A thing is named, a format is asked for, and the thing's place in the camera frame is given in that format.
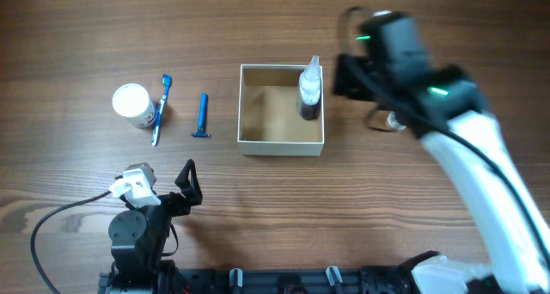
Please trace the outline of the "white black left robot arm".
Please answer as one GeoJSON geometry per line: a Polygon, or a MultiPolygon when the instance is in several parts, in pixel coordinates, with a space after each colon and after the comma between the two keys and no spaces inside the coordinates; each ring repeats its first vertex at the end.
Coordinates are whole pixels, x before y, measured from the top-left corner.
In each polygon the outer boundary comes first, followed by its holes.
{"type": "Polygon", "coordinates": [[[167,239],[176,237],[174,217],[186,216],[202,203],[195,162],[186,161],[174,181],[179,192],[158,195],[156,177],[146,163],[133,164],[109,187],[126,210],[109,224],[113,264],[100,276],[99,293],[190,293],[190,284],[164,250],[167,239]]]}

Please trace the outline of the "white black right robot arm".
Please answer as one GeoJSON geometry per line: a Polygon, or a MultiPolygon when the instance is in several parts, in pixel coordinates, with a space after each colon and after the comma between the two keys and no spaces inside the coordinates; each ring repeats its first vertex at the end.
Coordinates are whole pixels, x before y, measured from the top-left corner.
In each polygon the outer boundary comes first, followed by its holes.
{"type": "Polygon", "coordinates": [[[468,264],[427,252],[404,262],[413,293],[546,293],[549,228],[476,83],[458,66],[437,69],[414,19],[401,11],[369,12],[352,49],[351,19],[339,17],[334,92],[387,110],[411,131],[449,177],[486,246],[489,263],[468,264]]]}

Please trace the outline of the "white printed tube bottle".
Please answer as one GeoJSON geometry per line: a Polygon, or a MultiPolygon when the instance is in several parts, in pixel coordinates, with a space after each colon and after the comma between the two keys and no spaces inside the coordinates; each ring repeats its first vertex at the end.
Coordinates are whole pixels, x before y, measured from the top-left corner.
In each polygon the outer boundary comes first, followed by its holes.
{"type": "Polygon", "coordinates": [[[390,112],[388,114],[388,117],[386,118],[386,127],[391,131],[391,132],[399,132],[399,131],[402,131],[402,130],[405,130],[406,129],[406,126],[401,124],[398,120],[397,120],[397,116],[396,116],[396,113],[395,112],[390,112]]]}

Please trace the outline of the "blue white toothbrush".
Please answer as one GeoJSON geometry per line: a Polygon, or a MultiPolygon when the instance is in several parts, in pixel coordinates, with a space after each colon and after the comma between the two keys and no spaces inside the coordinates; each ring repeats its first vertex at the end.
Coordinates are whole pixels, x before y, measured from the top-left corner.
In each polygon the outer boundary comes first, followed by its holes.
{"type": "Polygon", "coordinates": [[[161,124],[162,124],[162,113],[164,111],[165,104],[168,100],[168,94],[172,85],[172,81],[173,79],[169,74],[162,75],[162,85],[164,86],[164,94],[162,95],[162,98],[159,100],[159,103],[158,103],[156,124],[153,129],[152,138],[151,138],[151,144],[153,147],[156,147],[159,144],[160,130],[161,130],[161,124]]]}

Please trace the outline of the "white cylindrical cup container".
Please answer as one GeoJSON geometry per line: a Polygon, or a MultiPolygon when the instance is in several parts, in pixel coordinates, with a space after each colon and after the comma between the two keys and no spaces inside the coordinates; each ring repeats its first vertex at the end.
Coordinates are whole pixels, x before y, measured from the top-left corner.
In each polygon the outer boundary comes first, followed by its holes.
{"type": "Polygon", "coordinates": [[[156,120],[156,107],[145,87],[127,83],[113,94],[114,111],[126,118],[136,128],[151,126],[156,120]]]}

